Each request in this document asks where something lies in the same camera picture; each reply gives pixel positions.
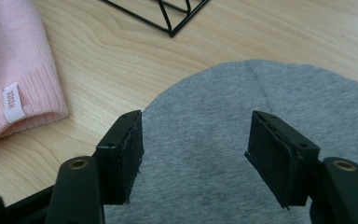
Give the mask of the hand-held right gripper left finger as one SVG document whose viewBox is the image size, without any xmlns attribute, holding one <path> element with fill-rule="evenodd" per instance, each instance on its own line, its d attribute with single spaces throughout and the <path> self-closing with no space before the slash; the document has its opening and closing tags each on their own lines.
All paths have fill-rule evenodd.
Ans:
<svg viewBox="0 0 358 224">
<path fill-rule="evenodd" d="M 144 154 L 142 111 L 120 116 L 95 151 L 103 204 L 130 202 Z"/>
</svg>

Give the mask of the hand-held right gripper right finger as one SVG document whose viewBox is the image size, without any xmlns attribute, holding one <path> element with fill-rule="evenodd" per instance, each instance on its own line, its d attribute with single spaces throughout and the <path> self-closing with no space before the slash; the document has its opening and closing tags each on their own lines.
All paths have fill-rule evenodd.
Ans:
<svg viewBox="0 0 358 224">
<path fill-rule="evenodd" d="M 306 204 L 309 175 L 318 164 L 319 152 L 318 146 L 277 116 L 252 113 L 244 156 L 281 207 Z"/>
</svg>

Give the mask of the grey fabric hat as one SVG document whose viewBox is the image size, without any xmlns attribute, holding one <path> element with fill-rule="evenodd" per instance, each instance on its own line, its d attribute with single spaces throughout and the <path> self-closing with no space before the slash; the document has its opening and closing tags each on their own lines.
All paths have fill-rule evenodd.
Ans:
<svg viewBox="0 0 358 224">
<path fill-rule="evenodd" d="M 246 160 L 251 116 L 276 115 L 323 157 L 358 163 L 358 82 L 307 64 L 222 63 L 188 77 L 143 113 L 145 154 L 131 200 L 107 224 L 310 224 L 283 209 Z"/>
</svg>

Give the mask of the black wire rack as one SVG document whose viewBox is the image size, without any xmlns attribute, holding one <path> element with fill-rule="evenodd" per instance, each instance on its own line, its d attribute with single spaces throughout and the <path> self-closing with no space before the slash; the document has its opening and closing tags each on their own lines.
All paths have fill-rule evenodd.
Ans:
<svg viewBox="0 0 358 224">
<path fill-rule="evenodd" d="M 128 7 L 123 7 L 117 3 L 114 3 L 113 0 L 99 1 L 121 11 L 122 13 L 136 19 L 137 21 L 140 21 L 150 27 L 153 27 L 154 29 L 161 31 L 162 33 L 167 34 L 170 38 L 174 38 L 211 0 L 197 0 L 198 3 L 196 5 L 192 5 L 190 0 L 184 0 L 186 4 L 185 7 L 179 7 L 173 3 L 170 3 L 168 0 L 152 0 L 158 5 L 159 11 L 165 22 L 164 26 L 159 25 L 138 13 L 135 13 Z M 172 25 L 169 14 L 167 12 L 168 9 L 171 9 L 174 12 L 178 12 L 184 16 L 175 26 Z"/>
</svg>

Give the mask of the pink knit hat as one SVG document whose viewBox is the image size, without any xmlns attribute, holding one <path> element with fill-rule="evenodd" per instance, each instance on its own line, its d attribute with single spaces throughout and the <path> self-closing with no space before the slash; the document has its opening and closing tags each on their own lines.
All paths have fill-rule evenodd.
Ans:
<svg viewBox="0 0 358 224">
<path fill-rule="evenodd" d="M 31 0 L 0 0 L 0 138 L 67 115 L 40 14 Z"/>
</svg>

